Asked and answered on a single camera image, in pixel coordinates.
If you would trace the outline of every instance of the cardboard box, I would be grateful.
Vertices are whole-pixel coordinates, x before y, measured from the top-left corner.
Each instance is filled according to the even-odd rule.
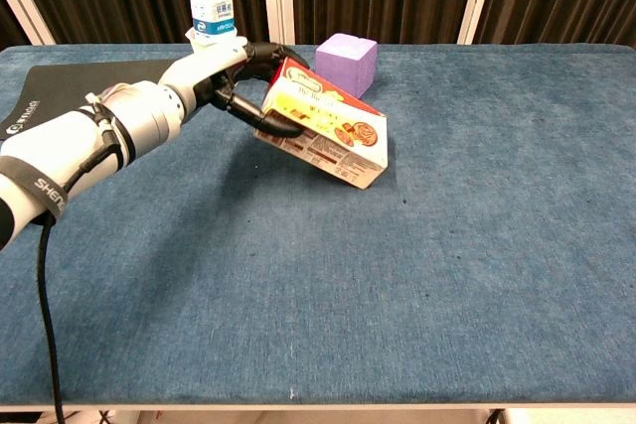
[[[388,165],[387,118],[364,101],[286,59],[263,111],[301,124],[298,138],[254,135],[348,183],[365,189]]]

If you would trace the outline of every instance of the bottle label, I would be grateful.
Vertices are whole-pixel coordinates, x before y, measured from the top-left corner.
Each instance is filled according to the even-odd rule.
[[[206,22],[205,20],[194,19],[192,25],[195,31],[200,34],[218,35],[234,30],[235,20],[226,19],[221,22]]]
[[[235,29],[232,2],[193,5],[192,26],[204,35],[219,35]]]

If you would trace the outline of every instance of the robotic hand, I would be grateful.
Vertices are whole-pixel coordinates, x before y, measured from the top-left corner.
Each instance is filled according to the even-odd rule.
[[[119,83],[89,105],[24,131],[0,149],[0,249],[45,211],[57,219],[69,198],[174,138],[181,125],[211,103],[256,129],[295,137],[282,122],[234,93],[237,81],[271,80],[286,57],[278,44],[245,38],[206,48],[173,63],[158,83]]]

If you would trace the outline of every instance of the purple cube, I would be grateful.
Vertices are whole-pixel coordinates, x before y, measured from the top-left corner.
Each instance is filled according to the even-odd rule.
[[[374,82],[378,43],[334,34],[316,50],[316,72],[359,98]]]

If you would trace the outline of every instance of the blue felt tablecloth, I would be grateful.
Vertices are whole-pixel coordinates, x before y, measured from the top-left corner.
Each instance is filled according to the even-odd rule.
[[[9,49],[0,112],[33,65],[188,49]],[[364,99],[391,136],[367,191],[209,108],[71,204],[66,402],[636,401],[634,51],[381,46]],[[51,402],[38,234],[0,254],[0,404]]]

